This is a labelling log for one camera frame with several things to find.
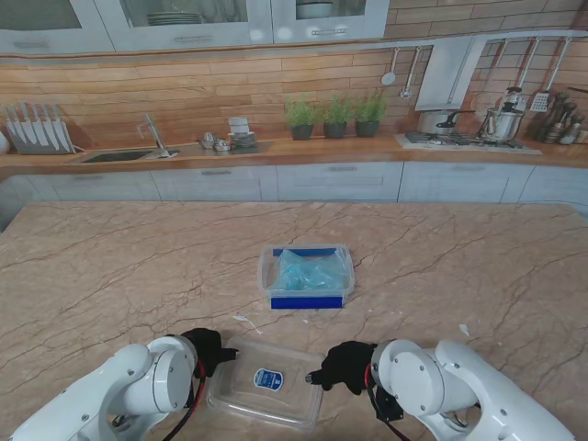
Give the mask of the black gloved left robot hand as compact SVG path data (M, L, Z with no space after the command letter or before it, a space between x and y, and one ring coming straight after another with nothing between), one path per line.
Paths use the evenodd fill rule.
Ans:
M207 378L211 378L221 363L233 361L237 358L239 350L223 347L221 334L207 328L194 328L180 334L195 348L198 362L203 367ZM179 337L179 334L170 334L170 337Z

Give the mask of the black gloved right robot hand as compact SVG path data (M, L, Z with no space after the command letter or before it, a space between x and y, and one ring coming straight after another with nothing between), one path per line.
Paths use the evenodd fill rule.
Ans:
M327 352L321 368L308 373L305 381L321 386L324 391L343 383L351 393L359 396L367 389L365 373L376 347L376 344L358 341L346 341L334 346Z

